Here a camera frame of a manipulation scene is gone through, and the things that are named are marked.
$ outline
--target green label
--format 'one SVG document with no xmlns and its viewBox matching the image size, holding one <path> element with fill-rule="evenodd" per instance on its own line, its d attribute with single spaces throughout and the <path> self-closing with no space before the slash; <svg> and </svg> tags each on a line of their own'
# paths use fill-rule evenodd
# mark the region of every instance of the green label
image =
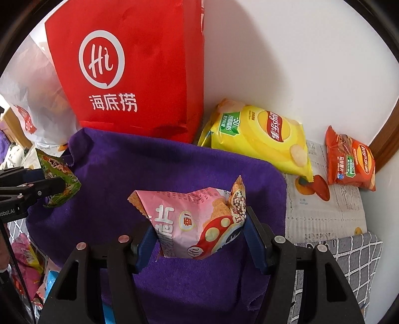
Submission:
<svg viewBox="0 0 399 324">
<path fill-rule="evenodd" d="M 355 161 L 353 157 L 350 155 L 346 156 L 346 176 L 353 178 L 356 175 L 355 173 Z"/>
<path fill-rule="evenodd" d="M 235 136 L 239 134 L 238 126 L 240 126 L 240 113 L 223 114 L 220 120 L 219 131 L 227 135 Z"/>
</svg>

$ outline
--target white wall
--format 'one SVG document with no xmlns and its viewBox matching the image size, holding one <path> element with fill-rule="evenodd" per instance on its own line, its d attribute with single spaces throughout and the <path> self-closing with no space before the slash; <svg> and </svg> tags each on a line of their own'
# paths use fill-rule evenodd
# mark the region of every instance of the white wall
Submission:
<svg viewBox="0 0 399 324">
<path fill-rule="evenodd" d="M 367 324 L 376 324 L 399 293 L 399 153 L 375 176 L 376 192 L 361 193 L 367 229 L 383 240 Z"/>
<path fill-rule="evenodd" d="M 4 110 L 7 110 L 10 107 L 2 95 L 0 95 L 0 107 L 4 108 Z"/>
<path fill-rule="evenodd" d="M 343 0 L 205 0 L 205 106 L 223 97 L 369 144 L 399 95 L 399 65 Z"/>
</svg>

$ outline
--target red paper bag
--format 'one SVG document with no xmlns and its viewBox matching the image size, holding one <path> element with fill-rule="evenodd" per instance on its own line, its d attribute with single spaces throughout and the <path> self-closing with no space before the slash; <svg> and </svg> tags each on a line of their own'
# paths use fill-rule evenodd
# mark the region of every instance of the red paper bag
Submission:
<svg viewBox="0 0 399 324">
<path fill-rule="evenodd" d="M 193 140 L 203 113 L 203 0 L 69 0 L 45 27 L 83 127 Z"/>
</svg>

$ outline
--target screw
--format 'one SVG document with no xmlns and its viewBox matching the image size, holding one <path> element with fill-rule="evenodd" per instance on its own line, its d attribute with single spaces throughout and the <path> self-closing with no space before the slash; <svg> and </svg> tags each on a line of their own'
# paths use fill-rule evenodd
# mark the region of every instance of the screw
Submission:
<svg viewBox="0 0 399 324">
<path fill-rule="evenodd" d="M 85 248 L 86 248 L 86 243 L 85 242 L 81 242 L 81 243 L 78 243 L 78 245 L 76 246 L 76 248 L 79 250 L 79 251 L 82 251 L 82 250 L 84 250 Z"/>
<path fill-rule="evenodd" d="M 119 243 L 126 243 L 126 242 L 129 242 L 129 240 L 130 240 L 130 237 L 127 235 L 121 235 L 118 238 Z"/>
<path fill-rule="evenodd" d="M 275 237 L 275 241 L 276 241 L 276 243 L 283 244 L 283 243 L 285 243 L 285 237 L 281 236 L 281 235 L 277 235 Z"/>
<path fill-rule="evenodd" d="M 324 244 L 319 244 L 318 246 L 317 246 L 317 249 L 320 251 L 320 252 L 327 252 L 327 247 L 324 245 Z"/>
</svg>

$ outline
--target red lay's chip bag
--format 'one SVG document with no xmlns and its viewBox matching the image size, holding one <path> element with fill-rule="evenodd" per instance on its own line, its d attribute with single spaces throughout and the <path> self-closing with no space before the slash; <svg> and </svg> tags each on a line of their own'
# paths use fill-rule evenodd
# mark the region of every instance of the red lay's chip bag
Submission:
<svg viewBox="0 0 399 324">
<path fill-rule="evenodd" d="M 331 126 L 326 133 L 328 184 L 346 184 L 375 191 L 375 160 L 368 146 Z"/>
</svg>

